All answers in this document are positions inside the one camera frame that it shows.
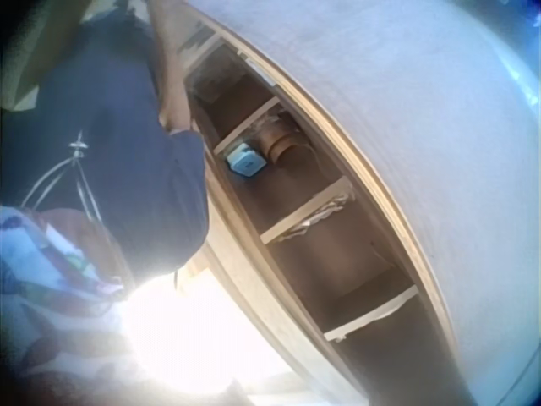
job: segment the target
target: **wooden shelf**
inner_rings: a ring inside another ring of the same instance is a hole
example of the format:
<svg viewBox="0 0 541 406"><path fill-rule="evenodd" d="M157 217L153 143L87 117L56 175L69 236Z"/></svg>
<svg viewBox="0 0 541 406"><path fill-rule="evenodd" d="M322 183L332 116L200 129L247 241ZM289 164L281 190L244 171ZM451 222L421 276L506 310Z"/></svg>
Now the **wooden shelf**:
<svg viewBox="0 0 541 406"><path fill-rule="evenodd" d="M345 176L338 179L335 183L319 192L312 199L300 206L289 216L282 218L277 224L261 234L263 244L269 244L284 233L291 230L306 218L316 213L323 206L332 202L341 195L350 195L352 193L352 184Z"/></svg>
<svg viewBox="0 0 541 406"><path fill-rule="evenodd" d="M251 115L249 115L244 121L242 121L231 133L227 135L227 137L220 142L214 149L214 153L216 155L220 155L221 153L225 152L228 149L232 149L236 144L240 144L241 140L239 139L240 135L248 129L250 125L255 123L258 118L263 116L266 112L271 110L274 106L276 106L280 101L277 97L272 97L268 102L266 102L263 106L258 108L255 112L253 112Z"/></svg>
<svg viewBox="0 0 541 406"><path fill-rule="evenodd" d="M393 314L417 293L403 272L385 271L337 301L325 338L341 341L350 332Z"/></svg>
<svg viewBox="0 0 541 406"><path fill-rule="evenodd" d="M181 61L183 63L184 74L188 75L198 67L198 65L212 54L218 47L223 44L221 37L214 33L210 38L203 42L200 46L196 47L194 50L189 48L185 51L182 51L180 54Z"/></svg>

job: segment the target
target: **blue box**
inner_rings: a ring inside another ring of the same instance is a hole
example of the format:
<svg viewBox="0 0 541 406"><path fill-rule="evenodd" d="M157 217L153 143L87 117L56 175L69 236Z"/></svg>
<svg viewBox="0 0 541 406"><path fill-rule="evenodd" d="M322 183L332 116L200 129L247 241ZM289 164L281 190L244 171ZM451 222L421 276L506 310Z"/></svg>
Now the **blue box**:
<svg viewBox="0 0 541 406"><path fill-rule="evenodd" d="M227 163L232 171L247 177L254 176L267 164L260 154L244 142L227 156Z"/></svg>

